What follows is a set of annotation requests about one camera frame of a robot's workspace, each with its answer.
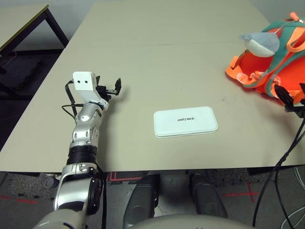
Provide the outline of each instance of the orange backpack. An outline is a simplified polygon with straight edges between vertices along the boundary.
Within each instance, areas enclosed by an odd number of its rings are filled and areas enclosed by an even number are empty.
[[[235,56],[226,69],[227,75],[246,88],[278,98],[275,85],[284,87],[298,103],[305,98],[300,83],[305,83],[305,18],[277,21],[262,32],[275,32],[279,38],[278,51],[271,57],[258,57],[245,50]]]

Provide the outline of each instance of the table surface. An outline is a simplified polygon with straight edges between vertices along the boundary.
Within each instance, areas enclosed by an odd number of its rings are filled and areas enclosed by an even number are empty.
[[[36,4],[0,8],[0,51],[48,7]]]
[[[0,170],[61,172],[75,125],[61,105],[74,71],[95,72],[109,88],[122,78],[100,130],[105,171],[275,165],[301,119],[224,73],[245,49],[239,36],[267,25],[245,0],[95,3],[3,147]],[[155,137],[154,112],[199,106],[213,108],[215,133]],[[304,143],[285,165],[305,163]]]

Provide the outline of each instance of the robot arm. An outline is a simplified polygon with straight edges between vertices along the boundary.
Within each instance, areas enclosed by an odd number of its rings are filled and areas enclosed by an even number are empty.
[[[45,216],[35,229],[83,229],[89,215],[97,212],[103,186],[102,171],[96,163],[99,127],[102,114],[109,107],[110,94],[118,95],[121,80],[114,90],[98,86],[99,77],[91,72],[74,72],[75,89],[84,99],[75,116],[67,165],[63,168],[54,211]]]

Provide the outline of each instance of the desk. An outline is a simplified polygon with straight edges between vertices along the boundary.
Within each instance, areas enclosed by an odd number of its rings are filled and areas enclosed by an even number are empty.
[[[0,57],[7,55],[20,44],[44,20],[49,24],[64,47],[68,39],[48,9],[48,4],[0,8]],[[0,67],[0,73],[6,71]],[[31,96],[20,96],[0,83],[0,90],[13,100],[29,100]]]
[[[301,119],[224,73],[244,50],[239,35],[267,25],[245,0],[95,3],[0,152],[0,170],[61,172],[74,128],[61,105],[74,71],[95,72],[110,88],[122,78],[100,130],[104,171],[275,165]],[[154,112],[197,106],[213,108],[215,133],[155,137]],[[302,141],[285,165],[303,164],[304,151]]]

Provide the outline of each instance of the white box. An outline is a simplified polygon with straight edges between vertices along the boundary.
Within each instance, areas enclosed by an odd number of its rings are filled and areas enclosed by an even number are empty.
[[[153,114],[156,137],[213,133],[218,128],[209,106],[157,111]]]

